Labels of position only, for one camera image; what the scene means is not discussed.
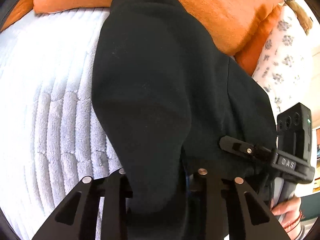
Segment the right hand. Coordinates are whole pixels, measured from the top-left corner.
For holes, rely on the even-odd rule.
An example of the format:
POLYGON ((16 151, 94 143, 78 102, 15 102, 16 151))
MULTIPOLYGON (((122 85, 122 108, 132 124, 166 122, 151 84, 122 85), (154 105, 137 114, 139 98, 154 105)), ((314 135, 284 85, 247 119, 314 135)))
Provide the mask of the right hand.
POLYGON ((293 196, 291 199, 281 202, 271 208, 274 216, 284 215, 280 222, 290 239, 300 239, 303 235, 301 219, 303 217, 300 210, 302 200, 300 197, 293 196))

